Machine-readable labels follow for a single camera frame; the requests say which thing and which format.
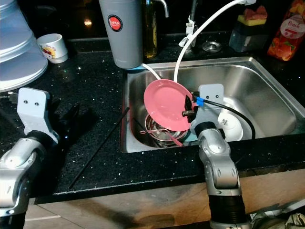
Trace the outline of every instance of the stainless steel sink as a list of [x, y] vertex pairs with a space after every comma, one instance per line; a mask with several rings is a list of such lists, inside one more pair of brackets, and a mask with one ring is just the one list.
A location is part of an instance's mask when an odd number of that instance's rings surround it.
[[[175, 62], [150, 64], [164, 79], [173, 79]], [[147, 70], [129, 70], [125, 78], [123, 106], [130, 107], [122, 123], [121, 147], [124, 152], [158, 149], [149, 135], [140, 134], [145, 128], [147, 112], [143, 95], [146, 86], [155, 80]], [[224, 86], [224, 105], [248, 117], [253, 123], [256, 138], [292, 135], [305, 132], [305, 109], [255, 59], [224, 58], [182, 62], [178, 82], [189, 91], [201, 84], [221, 83]], [[244, 136], [251, 138], [247, 123], [239, 118]], [[185, 142], [185, 146], [197, 142]]]

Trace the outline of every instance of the white hose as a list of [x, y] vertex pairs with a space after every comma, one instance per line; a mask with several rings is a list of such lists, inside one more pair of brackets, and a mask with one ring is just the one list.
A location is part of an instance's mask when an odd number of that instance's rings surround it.
[[150, 71], [156, 78], [157, 80], [160, 80], [161, 78], [158, 76], [158, 74], [147, 64], [142, 63], [141, 66], [143, 66], [144, 68], [146, 68], [148, 71]]
[[191, 38], [188, 40], [188, 42], [185, 44], [185, 46], [183, 47], [183, 49], [181, 50], [181, 53], [178, 57], [177, 63], [176, 63], [176, 67], [175, 67], [175, 72], [173, 74], [173, 80], [175, 82], [178, 81], [178, 70], [179, 70], [179, 65], [180, 62], [185, 54], [186, 49], [189, 47], [189, 45], [192, 43], [192, 41], [198, 36], [199, 33], [201, 33], [201, 31], [208, 25], [210, 24], [216, 17], [218, 17], [221, 13], [223, 13], [225, 10], [227, 10], [228, 8], [239, 4], [241, 1], [240, 0], [234, 0], [231, 1], [230, 3], [226, 4], [225, 6], [223, 6], [220, 10], [218, 10], [215, 14], [213, 14], [208, 20], [205, 21], [205, 23], [202, 24], [202, 26], [199, 27], [199, 29], [191, 36]]

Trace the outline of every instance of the speckled countertop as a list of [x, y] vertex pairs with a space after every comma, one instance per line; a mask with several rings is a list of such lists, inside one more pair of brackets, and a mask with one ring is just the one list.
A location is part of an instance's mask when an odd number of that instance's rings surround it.
[[[180, 37], [164, 39], [160, 53], [150, 62], [174, 62]], [[210, 39], [206, 35], [202, 40]], [[196, 49], [185, 60], [249, 56], [256, 58], [303, 106], [305, 77], [302, 70], [305, 53], [299, 52], [290, 62], [280, 62], [259, 53], [235, 53], [227, 45], [228, 36], [215, 33], [212, 38], [224, 43], [220, 53], [207, 54]], [[114, 65], [105, 40], [70, 41], [76, 49], [61, 64], [49, 64], [47, 71], [27, 87], [50, 92], [53, 100], [61, 99], [56, 114], [63, 115], [80, 102], [78, 138], [66, 150], [57, 150], [44, 165], [33, 196], [36, 203], [64, 201], [141, 189], [203, 182], [203, 166], [198, 147], [188, 146], [137, 153], [120, 150], [120, 128], [116, 128], [103, 148], [89, 164], [72, 189], [69, 184], [97, 150], [122, 113], [123, 71]], [[0, 100], [0, 156], [23, 137], [23, 126], [16, 104]], [[305, 134], [276, 136], [231, 142], [233, 161], [244, 154], [237, 165], [241, 176], [305, 167]]]

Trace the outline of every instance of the gray tumbler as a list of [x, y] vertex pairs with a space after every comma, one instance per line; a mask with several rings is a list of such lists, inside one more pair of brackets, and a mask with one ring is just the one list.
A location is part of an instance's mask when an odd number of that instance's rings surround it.
[[115, 64], [143, 63], [141, 0], [99, 0]]

